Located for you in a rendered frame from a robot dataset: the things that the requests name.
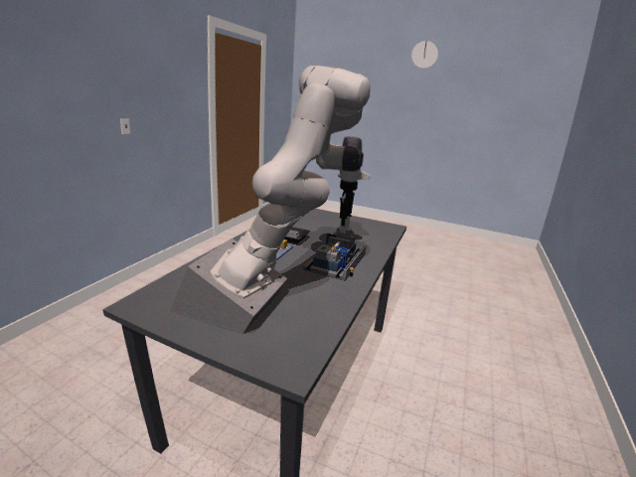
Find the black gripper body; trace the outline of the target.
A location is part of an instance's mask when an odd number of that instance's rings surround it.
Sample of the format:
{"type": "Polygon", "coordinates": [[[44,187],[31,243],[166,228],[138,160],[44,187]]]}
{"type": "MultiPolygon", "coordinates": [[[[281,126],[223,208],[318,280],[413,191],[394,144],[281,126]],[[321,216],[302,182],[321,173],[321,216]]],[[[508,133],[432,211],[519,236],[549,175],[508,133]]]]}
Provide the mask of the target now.
{"type": "Polygon", "coordinates": [[[351,193],[353,193],[353,191],[356,191],[357,187],[358,187],[358,182],[357,181],[356,182],[346,182],[346,181],[341,180],[340,188],[344,190],[343,196],[344,196],[344,194],[346,194],[347,202],[349,202],[349,195],[351,193]]]}

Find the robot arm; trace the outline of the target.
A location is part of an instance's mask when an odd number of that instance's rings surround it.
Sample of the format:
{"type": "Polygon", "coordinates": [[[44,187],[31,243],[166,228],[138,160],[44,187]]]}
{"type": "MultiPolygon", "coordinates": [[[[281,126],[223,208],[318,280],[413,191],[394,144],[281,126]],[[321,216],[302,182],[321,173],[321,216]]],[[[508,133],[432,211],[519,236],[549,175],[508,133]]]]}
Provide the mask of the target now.
{"type": "Polygon", "coordinates": [[[342,146],[330,144],[331,134],[361,120],[370,98],[368,79],[342,69],[309,66],[301,74],[299,89],[302,94],[284,144],[252,178],[256,197],[270,204],[259,210],[245,235],[210,271],[218,285],[242,299],[271,283],[276,254],[291,228],[328,199],[328,182],[304,171],[311,160],[316,158],[321,169],[340,170],[338,177],[346,182],[371,177],[360,168],[362,139],[345,137],[342,146]]]}

